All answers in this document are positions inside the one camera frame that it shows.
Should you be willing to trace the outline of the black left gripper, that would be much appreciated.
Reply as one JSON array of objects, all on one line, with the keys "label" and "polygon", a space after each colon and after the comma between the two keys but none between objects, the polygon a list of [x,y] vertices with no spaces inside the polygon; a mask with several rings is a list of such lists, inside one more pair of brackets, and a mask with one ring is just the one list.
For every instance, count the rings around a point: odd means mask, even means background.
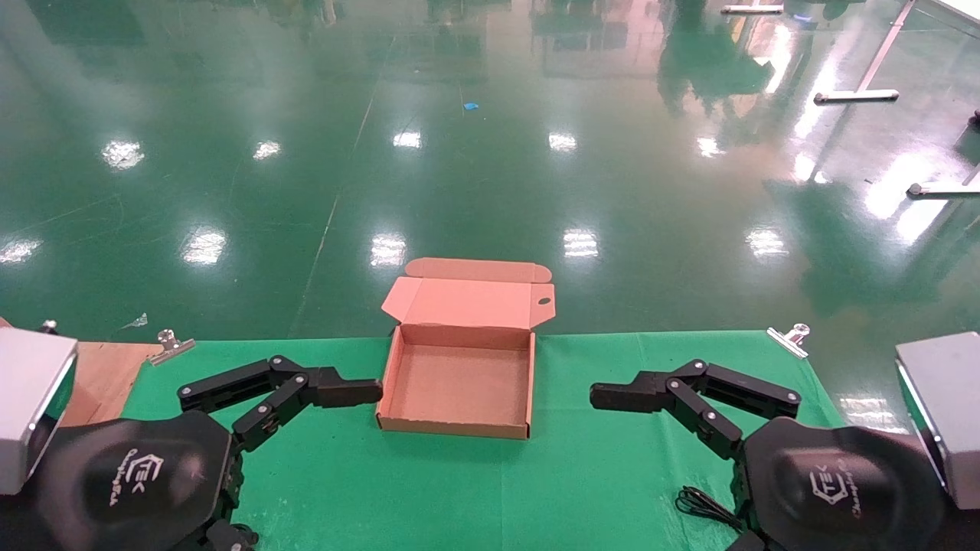
[{"label": "black left gripper", "polygon": [[203,412],[61,430],[31,476],[34,550],[255,550],[232,435]]}]

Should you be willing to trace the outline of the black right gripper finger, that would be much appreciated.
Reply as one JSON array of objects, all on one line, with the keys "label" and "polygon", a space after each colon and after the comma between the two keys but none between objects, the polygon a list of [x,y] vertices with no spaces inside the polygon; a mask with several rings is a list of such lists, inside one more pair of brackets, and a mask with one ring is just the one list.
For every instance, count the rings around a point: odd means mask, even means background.
[{"label": "black right gripper finger", "polygon": [[668,412],[723,460],[737,456],[742,430],[710,401],[718,401],[763,419],[794,419],[801,398],[795,390],[693,359],[672,372],[637,373],[627,384],[594,383],[590,404],[597,410]]}]

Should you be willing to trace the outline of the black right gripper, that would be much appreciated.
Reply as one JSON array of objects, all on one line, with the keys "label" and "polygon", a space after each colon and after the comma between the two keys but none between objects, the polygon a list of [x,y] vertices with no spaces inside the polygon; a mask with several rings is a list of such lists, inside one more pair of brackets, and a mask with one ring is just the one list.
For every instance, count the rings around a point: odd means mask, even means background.
[{"label": "black right gripper", "polygon": [[726,551],[926,550],[946,495],[909,435],[779,418],[741,447],[739,517]]}]

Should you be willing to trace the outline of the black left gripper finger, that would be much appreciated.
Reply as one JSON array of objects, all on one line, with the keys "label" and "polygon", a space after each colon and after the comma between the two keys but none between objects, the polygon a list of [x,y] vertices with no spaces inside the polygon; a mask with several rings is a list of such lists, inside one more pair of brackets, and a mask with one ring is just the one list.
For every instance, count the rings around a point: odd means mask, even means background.
[{"label": "black left gripper finger", "polygon": [[253,452],[309,406],[323,409],[378,403],[377,379],[346,380],[335,367],[304,367],[284,356],[256,360],[178,388],[181,410],[211,414],[259,399],[232,423],[237,452]]}]

